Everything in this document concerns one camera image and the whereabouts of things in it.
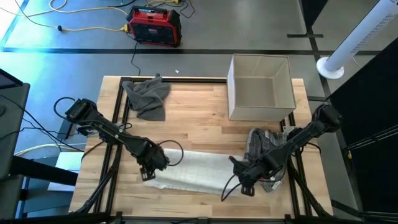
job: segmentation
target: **gray floor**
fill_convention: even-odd
[[[311,50],[308,39],[288,39],[286,34],[304,33],[303,19],[297,0],[192,0],[196,13],[191,19],[181,17],[182,44],[180,49],[261,49],[261,50]],[[320,50],[334,50],[351,32],[376,0],[331,0],[324,8],[313,29],[324,34],[317,39]],[[77,1],[69,0],[63,10],[85,7],[101,7],[119,4],[118,0]],[[30,1],[25,12],[32,14],[48,10],[48,0]],[[144,0],[137,0],[144,5]],[[33,17],[36,22],[62,25],[68,28],[106,26],[118,29],[125,24],[124,14],[106,10],[59,14],[52,12]],[[398,36],[398,19],[395,18],[365,50],[382,50]],[[21,18],[6,42],[6,47],[48,49],[131,49],[134,41],[125,34],[104,30],[86,32],[59,32],[40,27]],[[152,45],[138,45],[138,49],[159,49]],[[312,55],[289,55],[294,78],[303,78],[307,94],[325,96],[315,68]],[[136,75],[130,64],[129,54],[38,54],[0,53],[0,68],[23,82],[30,83],[31,90],[27,109],[47,128],[58,130],[61,119],[52,111],[53,103],[62,96],[96,100],[104,75]],[[372,56],[356,56],[363,66]],[[225,77],[231,60],[226,54],[137,54],[134,63],[141,67],[141,75]],[[346,73],[339,80],[328,80],[331,91],[335,91],[359,67],[350,61]],[[311,102],[313,111],[318,103]],[[59,106],[67,109],[68,102]],[[85,142],[84,137],[74,136],[69,142]],[[52,143],[43,134],[29,130],[21,133],[16,152],[39,144]],[[319,139],[323,148],[322,161],[331,198],[356,207],[353,191],[345,171],[334,134]],[[28,158],[54,156],[56,148],[30,152]],[[335,210],[341,217],[346,214]]]

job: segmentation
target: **gray cloth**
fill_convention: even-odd
[[[287,135],[285,133],[273,133],[272,131],[253,128],[249,132],[244,159],[254,161],[263,152],[274,150],[277,146],[284,144],[286,139]],[[285,169],[286,167],[283,167],[283,169],[276,173],[273,178],[275,178],[275,180],[282,178],[285,174]],[[266,192],[278,189],[281,184],[282,181],[261,182],[261,186]]]
[[[137,111],[137,118],[148,121],[166,119],[164,99],[170,93],[170,84],[163,83],[162,77],[156,76],[141,83],[125,81],[122,87],[127,92],[129,107]]]

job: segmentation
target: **white towel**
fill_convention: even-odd
[[[164,149],[171,163],[176,163],[181,158],[181,151]],[[181,163],[166,170],[156,171],[156,178],[144,182],[144,185],[160,189],[178,189],[211,194],[221,194],[225,184],[233,175],[233,164],[228,159],[229,155],[205,152],[184,151]],[[239,183],[234,177],[226,188],[229,192]]]

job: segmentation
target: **open box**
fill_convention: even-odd
[[[287,56],[234,54],[227,86],[231,120],[281,121],[296,107]]]

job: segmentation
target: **wooden tabletop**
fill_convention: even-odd
[[[104,77],[99,93],[98,111],[108,119],[113,115],[120,78]],[[303,80],[293,79],[293,86],[297,103],[294,111],[296,125],[304,127],[311,120],[311,113]],[[242,155],[251,128],[279,131],[278,122],[230,121],[226,84],[172,83],[171,89],[165,100],[166,121],[140,120],[131,111],[128,119],[132,123],[132,128],[128,129],[131,134],[148,137],[155,142],[173,139],[186,151]],[[125,99],[124,93],[119,122]],[[89,138],[87,148],[99,141],[98,138]],[[177,149],[172,144],[164,147]],[[80,208],[98,185],[105,148],[103,144],[84,158],[70,205],[71,211]],[[332,213],[319,151],[308,146],[302,157],[308,188],[323,208]],[[107,196],[108,188],[104,191],[101,211],[105,208]],[[298,198],[300,212],[304,214],[299,188]],[[220,195],[161,190],[143,185],[139,165],[125,150],[119,166],[112,214],[118,211],[122,211],[124,216],[138,217],[284,218],[285,214],[293,215],[287,174],[284,183],[274,192],[265,193],[257,183],[255,197],[236,194],[221,202]]]

